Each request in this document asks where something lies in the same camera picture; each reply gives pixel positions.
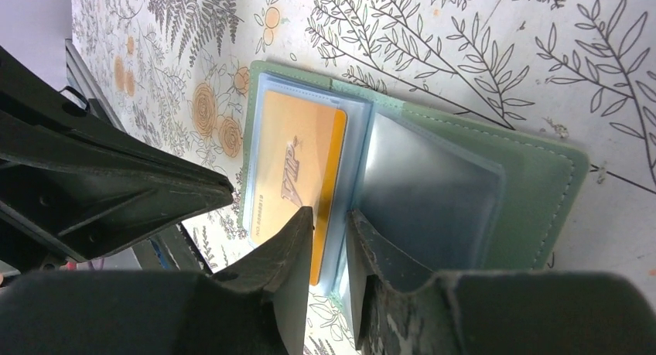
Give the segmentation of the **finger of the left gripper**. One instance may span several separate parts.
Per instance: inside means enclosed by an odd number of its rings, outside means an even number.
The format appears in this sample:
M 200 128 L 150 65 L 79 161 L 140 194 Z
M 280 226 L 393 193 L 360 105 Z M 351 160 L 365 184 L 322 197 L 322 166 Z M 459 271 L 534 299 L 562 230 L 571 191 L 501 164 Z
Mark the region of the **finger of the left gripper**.
M 103 258 L 228 206 L 226 176 L 133 138 L 1 52 L 1 260 Z

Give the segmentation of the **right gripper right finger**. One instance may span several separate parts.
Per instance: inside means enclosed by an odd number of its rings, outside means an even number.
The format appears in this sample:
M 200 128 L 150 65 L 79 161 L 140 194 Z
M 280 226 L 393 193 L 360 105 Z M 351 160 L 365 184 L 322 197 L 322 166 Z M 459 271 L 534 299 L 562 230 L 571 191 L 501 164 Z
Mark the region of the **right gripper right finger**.
M 355 347 L 363 354 L 653 354 L 655 314 L 593 271 L 433 271 L 347 216 Z

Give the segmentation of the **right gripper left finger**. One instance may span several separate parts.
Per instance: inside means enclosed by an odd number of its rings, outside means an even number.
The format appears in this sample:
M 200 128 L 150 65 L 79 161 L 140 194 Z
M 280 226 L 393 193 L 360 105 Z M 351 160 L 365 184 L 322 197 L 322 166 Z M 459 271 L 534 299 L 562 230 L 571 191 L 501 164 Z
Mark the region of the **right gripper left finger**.
M 300 354 L 313 211 L 213 274 L 44 271 L 1 294 L 3 354 Z

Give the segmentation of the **green card holder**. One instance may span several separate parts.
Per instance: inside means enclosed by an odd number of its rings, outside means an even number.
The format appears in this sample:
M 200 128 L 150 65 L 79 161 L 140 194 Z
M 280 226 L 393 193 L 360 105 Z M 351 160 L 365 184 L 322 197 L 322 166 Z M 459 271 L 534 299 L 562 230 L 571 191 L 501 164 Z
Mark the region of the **green card holder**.
M 352 209 L 432 270 L 540 268 L 589 168 L 587 155 L 570 145 L 255 61 L 240 202 L 253 244 L 255 150 L 267 90 L 347 114 L 319 284 L 310 285 L 320 295 L 346 290 Z

